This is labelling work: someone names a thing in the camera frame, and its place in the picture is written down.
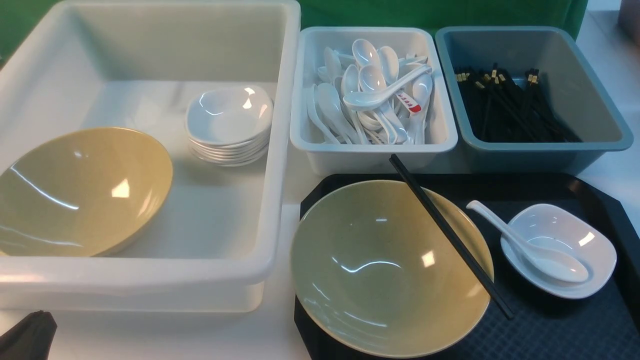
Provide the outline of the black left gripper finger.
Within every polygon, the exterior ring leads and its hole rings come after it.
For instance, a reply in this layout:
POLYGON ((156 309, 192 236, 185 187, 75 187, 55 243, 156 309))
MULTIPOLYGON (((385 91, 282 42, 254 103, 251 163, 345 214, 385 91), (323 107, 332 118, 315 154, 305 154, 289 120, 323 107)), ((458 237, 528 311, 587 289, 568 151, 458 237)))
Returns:
POLYGON ((0 337, 2 360, 47 360, 57 332, 57 322, 48 311, 29 313, 0 337))

